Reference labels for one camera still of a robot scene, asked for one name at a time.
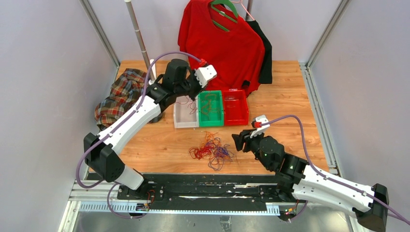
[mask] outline table surface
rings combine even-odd
[[[157,73],[164,73],[168,61],[157,62]],[[122,61],[118,71],[120,76],[126,68],[146,71],[143,61]],[[323,147],[303,76],[297,61],[273,61],[273,84],[260,85],[259,90],[247,98],[249,121],[260,115],[269,120],[283,115],[298,116],[304,127],[307,150],[312,162],[328,170]],[[251,152],[237,152],[231,134],[239,134],[251,126],[230,126],[213,128],[174,128],[174,107],[165,111],[162,120],[155,124],[145,125],[125,146],[120,154],[124,163],[142,173],[201,173],[201,174],[274,174],[267,171]],[[205,139],[205,131],[217,133],[223,144],[230,145],[234,153],[233,162],[225,162],[220,171],[208,167],[208,159],[192,159],[188,153],[191,147],[199,147]],[[305,158],[301,132],[297,121],[287,118],[271,124],[266,131],[285,151]]]

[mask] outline plaid shirt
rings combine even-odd
[[[115,123],[141,96],[146,72],[126,69],[112,84],[110,96],[95,107],[94,117],[100,130]]]

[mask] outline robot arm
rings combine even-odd
[[[252,126],[252,130],[232,135],[236,149],[251,151],[267,170],[275,172],[280,178],[276,194],[320,203],[357,218],[368,229],[377,232],[386,230],[387,208],[368,196],[388,205],[389,197],[385,186],[375,184],[371,187],[348,181],[314,167],[306,159],[285,152],[282,144],[271,136],[264,135],[269,128],[264,115],[257,117]],[[347,185],[358,188],[363,193]]]
[[[144,183],[144,177],[126,166],[118,154],[128,141],[149,121],[159,116],[175,103],[179,96],[191,99],[205,89],[208,81],[217,75],[212,65],[205,65],[193,72],[186,61],[173,59],[168,63],[165,74],[148,86],[142,105],[137,109],[142,97],[112,126],[101,131],[97,136],[89,133],[84,138],[84,150],[96,144],[100,138],[107,137],[86,156],[85,162],[107,182],[117,182],[130,189],[137,190]]]

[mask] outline red shirt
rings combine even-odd
[[[218,76],[209,82],[207,90],[241,89],[244,81],[250,85],[248,95],[259,87],[258,79],[264,58],[264,44],[256,32],[241,18],[238,23],[220,15],[209,3],[212,0],[191,0],[185,8],[179,29],[178,45],[181,51],[206,60],[215,67]],[[224,12],[229,10],[216,6]],[[215,26],[217,21],[229,31]],[[190,66],[197,69],[197,61],[189,58]]]

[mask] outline pink clothes hanger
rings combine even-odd
[[[243,0],[239,0],[239,1],[233,1],[232,3],[240,3],[242,5],[242,7],[245,9],[246,13],[250,16],[250,18],[255,21],[255,19],[252,17],[252,15],[250,15],[250,13],[248,12],[248,10],[246,9],[246,7],[243,4]]]

